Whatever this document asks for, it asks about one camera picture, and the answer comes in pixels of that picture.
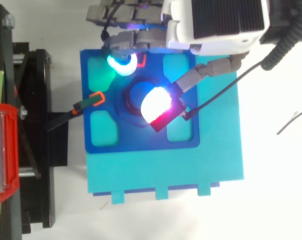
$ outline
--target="orange clip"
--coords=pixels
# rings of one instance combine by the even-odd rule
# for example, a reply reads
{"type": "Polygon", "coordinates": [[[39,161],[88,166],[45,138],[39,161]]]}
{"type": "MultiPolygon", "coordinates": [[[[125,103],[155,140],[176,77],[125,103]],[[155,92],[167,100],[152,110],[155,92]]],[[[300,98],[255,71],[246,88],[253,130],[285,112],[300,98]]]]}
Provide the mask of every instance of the orange clip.
{"type": "Polygon", "coordinates": [[[101,91],[97,91],[97,92],[95,92],[95,93],[92,93],[91,95],[90,95],[90,98],[91,97],[94,97],[94,96],[96,96],[96,95],[100,95],[101,96],[101,100],[100,101],[98,101],[98,102],[96,102],[95,104],[93,104],[93,106],[99,106],[100,104],[102,104],[102,103],[104,103],[105,102],[105,96],[104,96],[104,94],[101,92],[101,91]]]}
{"type": "Polygon", "coordinates": [[[145,66],[145,64],[146,64],[146,54],[144,54],[144,56],[143,56],[143,63],[138,63],[137,67],[143,68],[145,66]]]}

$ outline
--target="black metal frame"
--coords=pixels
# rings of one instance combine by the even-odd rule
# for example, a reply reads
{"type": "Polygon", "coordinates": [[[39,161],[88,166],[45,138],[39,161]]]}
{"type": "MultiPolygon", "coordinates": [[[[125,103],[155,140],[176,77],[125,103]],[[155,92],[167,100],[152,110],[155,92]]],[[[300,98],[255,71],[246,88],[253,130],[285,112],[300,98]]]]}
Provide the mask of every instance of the black metal frame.
{"type": "Polygon", "coordinates": [[[34,177],[21,177],[20,189],[1,205],[0,240],[20,240],[31,223],[50,228],[55,222],[53,167],[67,165],[68,123],[48,133],[44,126],[61,113],[49,113],[50,63],[45,50],[28,51],[28,43],[12,44],[11,29],[3,27],[8,12],[0,5],[0,71],[4,72],[2,102],[24,106],[18,117],[19,166],[32,167],[34,177]],[[13,67],[13,52],[24,54],[13,67]]]}

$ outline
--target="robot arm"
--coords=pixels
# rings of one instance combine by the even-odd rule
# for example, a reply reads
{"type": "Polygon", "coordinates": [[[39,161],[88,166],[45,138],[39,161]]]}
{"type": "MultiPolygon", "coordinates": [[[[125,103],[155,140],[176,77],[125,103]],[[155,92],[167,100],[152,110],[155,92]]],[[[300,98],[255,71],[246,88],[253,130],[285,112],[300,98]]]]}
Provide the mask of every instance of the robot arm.
{"type": "MultiPolygon", "coordinates": [[[[115,3],[91,6],[87,21],[103,26],[115,3]]],[[[216,56],[249,52],[270,21],[267,0],[125,0],[110,25],[133,30],[106,42],[115,57],[181,50],[216,56]]]]}

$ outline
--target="red clamp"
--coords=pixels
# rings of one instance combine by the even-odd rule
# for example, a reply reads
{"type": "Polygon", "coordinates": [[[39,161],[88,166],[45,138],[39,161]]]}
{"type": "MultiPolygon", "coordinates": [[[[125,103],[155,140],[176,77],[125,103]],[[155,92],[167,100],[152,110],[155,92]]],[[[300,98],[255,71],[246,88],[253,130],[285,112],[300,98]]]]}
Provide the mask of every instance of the red clamp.
{"type": "Polygon", "coordinates": [[[17,109],[0,104],[0,203],[18,188],[17,109]]]}

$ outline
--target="blue tray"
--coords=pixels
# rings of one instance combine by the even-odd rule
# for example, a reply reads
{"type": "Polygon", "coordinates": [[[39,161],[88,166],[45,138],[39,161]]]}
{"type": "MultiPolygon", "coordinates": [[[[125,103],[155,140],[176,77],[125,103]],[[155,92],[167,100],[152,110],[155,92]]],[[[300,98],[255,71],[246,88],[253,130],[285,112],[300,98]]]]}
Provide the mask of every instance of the blue tray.
{"type": "MultiPolygon", "coordinates": [[[[106,102],[84,111],[85,149],[90,154],[130,152],[143,150],[194,148],[200,143],[198,116],[185,122],[177,119],[167,128],[156,133],[141,116],[130,114],[124,104],[122,91],[135,76],[155,77],[161,86],[167,86],[195,65],[194,55],[147,53],[145,67],[123,77],[114,74],[100,56],[100,50],[81,52],[83,98],[104,90],[106,102]],[[109,87],[105,85],[108,77],[109,87]]],[[[143,94],[143,89],[136,91],[143,94]]],[[[182,100],[190,109],[197,107],[197,89],[183,95],[182,100]]]]}

